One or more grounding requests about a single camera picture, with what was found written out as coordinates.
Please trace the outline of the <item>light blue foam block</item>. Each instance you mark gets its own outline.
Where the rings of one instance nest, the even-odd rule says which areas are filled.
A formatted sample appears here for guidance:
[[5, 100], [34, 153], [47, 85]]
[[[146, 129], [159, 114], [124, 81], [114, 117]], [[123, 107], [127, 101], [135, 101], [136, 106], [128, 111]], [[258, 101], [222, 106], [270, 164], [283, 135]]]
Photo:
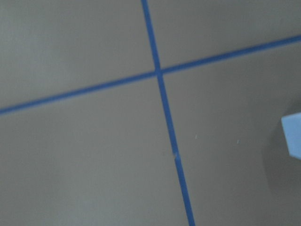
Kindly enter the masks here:
[[301, 113], [283, 116], [281, 124], [289, 155], [301, 159]]

